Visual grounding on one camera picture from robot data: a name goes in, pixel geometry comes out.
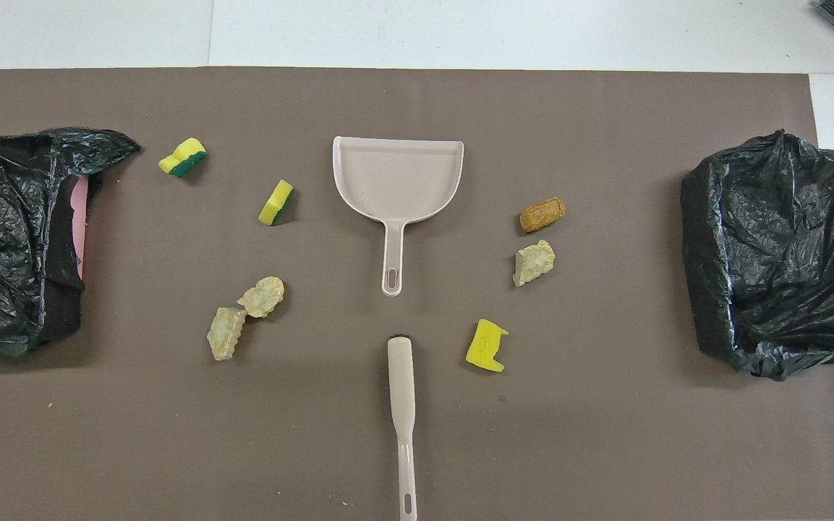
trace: plastic bag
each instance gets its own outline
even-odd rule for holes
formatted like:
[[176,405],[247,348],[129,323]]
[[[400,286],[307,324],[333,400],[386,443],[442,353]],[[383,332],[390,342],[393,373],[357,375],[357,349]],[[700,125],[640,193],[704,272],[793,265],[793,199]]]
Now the plastic bag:
[[834,151],[777,131],[681,183],[700,350],[783,380],[834,363]]
[[0,137],[0,352],[17,355],[73,333],[80,294],[69,196],[82,175],[139,151],[119,132],[53,129]]

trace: dustpan handle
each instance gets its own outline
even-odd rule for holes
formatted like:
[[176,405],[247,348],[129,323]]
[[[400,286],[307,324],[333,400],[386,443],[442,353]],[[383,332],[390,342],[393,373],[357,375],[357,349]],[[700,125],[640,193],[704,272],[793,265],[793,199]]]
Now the dustpan handle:
[[384,224],[384,265],[381,268],[381,291],[388,297],[401,293],[404,273],[404,224]]

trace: yellow and green sponge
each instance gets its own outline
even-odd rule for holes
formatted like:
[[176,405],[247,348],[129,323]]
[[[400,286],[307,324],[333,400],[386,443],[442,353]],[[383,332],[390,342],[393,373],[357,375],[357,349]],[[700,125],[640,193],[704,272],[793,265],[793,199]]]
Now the yellow and green sponge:
[[294,194],[294,187],[285,182],[284,179],[279,180],[278,184],[275,185],[275,190],[272,190],[272,195],[265,202],[262,212],[259,213],[259,221],[269,226],[274,225],[275,221],[278,221],[281,211],[291,200],[292,194]]
[[205,151],[201,142],[198,139],[190,137],[183,141],[181,145],[176,146],[171,156],[159,161],[159,169],[162,169],[162,171],[169,175],[185,177],[185,174],[188,174],[188,171],[194,167],[195,163],[202,161],[206,157],[208,157],[208,152]]

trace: brown cork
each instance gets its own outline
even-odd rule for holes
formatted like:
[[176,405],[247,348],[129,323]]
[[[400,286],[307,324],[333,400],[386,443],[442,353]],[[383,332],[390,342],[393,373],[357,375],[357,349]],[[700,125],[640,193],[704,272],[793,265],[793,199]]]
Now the brown cork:
[[519,225],[523,231],[531,234],[545,228],[565,216],[565,203],[559,198],[545,199],[519,214]]

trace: yellow foam piece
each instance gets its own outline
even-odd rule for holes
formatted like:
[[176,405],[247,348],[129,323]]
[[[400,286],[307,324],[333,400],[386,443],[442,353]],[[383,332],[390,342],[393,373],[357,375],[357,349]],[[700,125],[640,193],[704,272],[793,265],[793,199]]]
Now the yellow foam piece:
[[469,346],[469,352],[465,355],[465,360],[482,369],[500,373],[503,370],[503,363],[494,360],[493,356],[500,350],[501,334],[509,333],[489,320],[478,320],[475,336],[472,339],[472,345]]
[[166,172],[166,174],[171,174],[172,169],[176,168],[179,163],[199,152],[208,154],[208,151],[205,151],[205,146],[198,139],[190,137],[183,141],[182,144],[179,144],[179,146],[176,146],[171,156],[166,156],[162,161],[159,161],[159,169]]
[[272,190],[272,195],[269,195],[268,201],[265,202],[265,206],[259,213],[259,221],[269,226],[275,224],[275,220],[278,218],[278,212],[284,210],[292,191],[294,191],[294,187],[284,179],[280,179],[278,184],[275,185],[275,190]]

